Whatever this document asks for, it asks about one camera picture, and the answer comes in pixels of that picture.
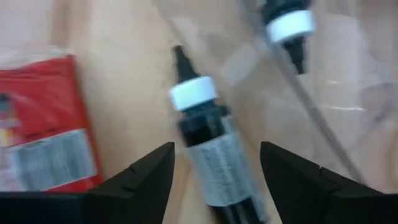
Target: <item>red package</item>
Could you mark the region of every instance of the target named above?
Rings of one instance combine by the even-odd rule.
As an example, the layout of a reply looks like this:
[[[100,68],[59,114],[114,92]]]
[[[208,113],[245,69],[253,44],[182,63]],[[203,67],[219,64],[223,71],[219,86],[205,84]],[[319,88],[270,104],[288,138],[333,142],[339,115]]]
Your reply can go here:
[[[0,70],[0,190],[84,192],[102,182],[73,62]]]

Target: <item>black nozzle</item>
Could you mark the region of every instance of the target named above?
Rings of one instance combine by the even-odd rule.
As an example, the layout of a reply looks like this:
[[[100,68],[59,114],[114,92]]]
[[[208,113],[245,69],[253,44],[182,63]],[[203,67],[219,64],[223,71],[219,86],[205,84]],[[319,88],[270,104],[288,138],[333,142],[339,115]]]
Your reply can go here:
[[[194,71],[191,61],[187,56],[185,56],[182,46],[174,46],[173,51],[176,60],[175,66],[177,67],[178,83],[199,77],[198,74]]]
[[[304,37],[296,37],[284,42],[283,44],[299,75],[304,73],[304,44]]]

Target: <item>dropper bottle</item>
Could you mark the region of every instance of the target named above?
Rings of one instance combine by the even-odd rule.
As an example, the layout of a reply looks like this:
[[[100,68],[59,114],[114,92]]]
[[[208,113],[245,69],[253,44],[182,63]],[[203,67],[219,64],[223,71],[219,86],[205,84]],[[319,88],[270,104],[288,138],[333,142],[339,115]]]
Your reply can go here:
[[[298,75],[305,73],[305,37],[315,30],[311,1],[268,0],[261,10],[269,40],[283,46]]]
[[[210,77],[199,76],[181,46],[173,48],[178,84],[170,90],[178,128],[198,176],[205,202],[222,224],[266,222],[262,195],[232,117]]]

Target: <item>wooden surface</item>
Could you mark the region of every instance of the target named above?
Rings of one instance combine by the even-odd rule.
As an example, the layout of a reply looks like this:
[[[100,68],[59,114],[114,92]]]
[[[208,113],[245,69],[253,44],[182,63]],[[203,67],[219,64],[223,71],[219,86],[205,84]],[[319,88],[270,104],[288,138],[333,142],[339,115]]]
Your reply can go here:
[[[353,142],[352,139],[360,139],[357,136],[362,134],[364,128],[361,126],[363,120],[355,119],[356,114],[350,113],[349,109],[353,105],[355,108],[368,108],[368,102],[361,99],[365,96],[374,97],[375,94],[378,99],[380,88],[369,88],[360,95],[350,91],[352,86],[334,88],[335,85],[329,85],[329,81],[358,87],[355,84],[363,81],[360,74],[370,69],[364,65],[368,61],[363,57],[369,55],[368,51],[361,45],[366,41],[372,42],[377,59],[392,69],[391,77],[395,80],[398,59],[395,12],[398,4],[394,0],[317,2],[322,2],[322,7],[316,14],[319,29],[310,41],[313,48],[310,48],[312,61],[309,65],[312,75],[317,75],[302,81],[313,96],[317,96],[316,101],[324,106],[322,111],[343,143],[352,146],[350,149],[365,148],[362,151],[352,150],[350,155],[366,173],[372,186],[386,192],[396,192],[396,114],[385,116],[386,119],[373,129],[378,135],[365,137],[368,142]],[[184,147],[175,127],[178,114],[171,108],[167,96],[175,80],[170,48],[181,41],[161,18],[154,2],[37,0],[31,6],[27,4],[23,0],[0,0],[0,30],[3,33],[0,50],[44,44],[56,44],[74,50],[78,59],[81,89],[96,134],[105,177],[117,174],[164,142],[175,141],[175,176],[164,223],[213,223],[195,175],[183,155]],[[225,16],[234,19],[230,12]],[[363,30],[358,28],[357,18],[361,19]],[[209,18],[207,23],[213,30],[228,33],[237,31],[239,26],[247,29],[242,22],[227,19],[225,22],[233,26],[217,27],[211,24],[212,19]],[[363,40],[363,32],[369,40]],[[233,36],[228,41],[212,37],[209,49],[222,49],[220,46],[234,45],[239,38],[250,38],[245,32],[242,33],[242,36]],[[192,35],[184,38],[187,41]],[[265,88],[273,91],[283,86],[280,77],[271,75],[277,71],[271,60],[264,61],[258,71],[244,78],[234,74],[236,77],[232,79],[231,76],[223,76],[225,73],[231,75],[231,70],[216,69],[225,61],[217,60],[210,54],[206,61],[204,55],[193,54],[193,57],[204,59],[204,71],[215,71],[212,75],[223,98],[233,109],[249,149],[252,166],[262,183],[272,223],[280,223],[258,169],[257,150],[260,141],[271,139],[284,144],[288,139],[284,147],[306,149],[293,151],[334,170],[339,171],[340,166],[330,159],[327,151],[318,151],[326,146],[319,138],[312,138],[314,129],[305,113],[297,109],[300,104],[288,88],[280,88],[276,96],[281,96],[287,102],[287,108],[292,113],[288,113],[280,101],[267,98],[269,95],[264,91]],[[370,102],[369,108],[374,106],[373,103]]]

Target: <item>black bottle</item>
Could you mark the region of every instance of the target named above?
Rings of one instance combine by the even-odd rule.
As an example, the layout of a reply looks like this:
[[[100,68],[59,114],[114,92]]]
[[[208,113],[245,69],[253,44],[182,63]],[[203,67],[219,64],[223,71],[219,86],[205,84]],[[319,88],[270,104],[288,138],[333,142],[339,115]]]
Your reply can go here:
[[[298,75],[304,74],[305,36],[315,28],[308,10],[312,0],[267,0],[261,9],[272,43],[281,43]]]
[[[178,85],[170,97],[184,115],[178,128],[205,202],[222,224],[265,223],[262,195],[227,107],[215,103],[213,80],[195,73],[181,46],[174,47],[174,53]]]

